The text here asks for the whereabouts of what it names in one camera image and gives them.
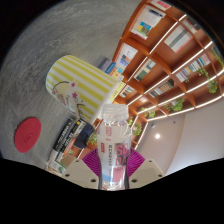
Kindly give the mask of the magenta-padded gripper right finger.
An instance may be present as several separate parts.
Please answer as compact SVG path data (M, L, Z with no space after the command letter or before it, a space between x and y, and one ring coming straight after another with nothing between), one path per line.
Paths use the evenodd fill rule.
M165 174L153 159L145 159L136 150L130 149L127 160L129 189L141 188L164 176Z

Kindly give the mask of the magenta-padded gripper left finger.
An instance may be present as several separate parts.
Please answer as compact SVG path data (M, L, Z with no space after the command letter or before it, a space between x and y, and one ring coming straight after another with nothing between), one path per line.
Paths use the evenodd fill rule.
M62 177L84 188L99 189L101 186L101 163L98 150L91 150L82 159L73 160Z

